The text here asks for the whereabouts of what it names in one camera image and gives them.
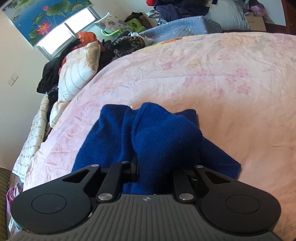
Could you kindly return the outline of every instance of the white quilted pillow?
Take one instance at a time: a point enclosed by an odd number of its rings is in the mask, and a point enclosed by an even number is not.
[[[52,107],[52,111],[50,113],[50,117],[49,117],[49,126],[51,128],[55,126],[55,124],[57,123],[57,121],[59,120],[59,118],[61,117],[62,113],[64,112],[64,110],[66,109],[69,103],[70,101],[68,102],[57,101],[54,103]]]
[[[59,75],[59,102],[71,101],[93,78],[99,67],[101,48],[97,42],[75,49],[66,57]]]

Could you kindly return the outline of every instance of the purple fabric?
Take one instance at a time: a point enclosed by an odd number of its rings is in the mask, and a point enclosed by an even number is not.
[[[17,197],[17,195],[22,192],[22,185],[17,184],[15,187],[13,188],[9,188],[8,192],[6,194],[6,209],[7,209],[7,213],[10,215],[10,206],[12,201]]]

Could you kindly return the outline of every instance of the orange fabric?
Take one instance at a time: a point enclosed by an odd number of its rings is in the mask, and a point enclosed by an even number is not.
[[[102,43],[99,40],[97,40],[96,35],[93,32],[78,32],[77,36],[81,42],[81,44],[78,45],[79,48],[87,45],[88,43],[98,42],[99,45],[101,46],[101,52],[105,51],[104,46],[102,45]]]

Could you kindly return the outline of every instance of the pink bedsheet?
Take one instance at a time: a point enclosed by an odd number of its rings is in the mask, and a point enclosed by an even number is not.
[[[296,237],[296,36],[185,37],[122,57],[71,101],[32,158],[25,189],[69,173],[105,104],[193,108],[203,135],[242,164],[239,180],[273,194],[275,233]]]

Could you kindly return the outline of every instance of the cardboard box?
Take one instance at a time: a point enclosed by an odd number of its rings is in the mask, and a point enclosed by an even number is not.
[[[261,31],[266,32],[265,24],[263,21],[263,17],[255,17],[252,13],[247,14],[246,18],[250,25],[251,31]]]

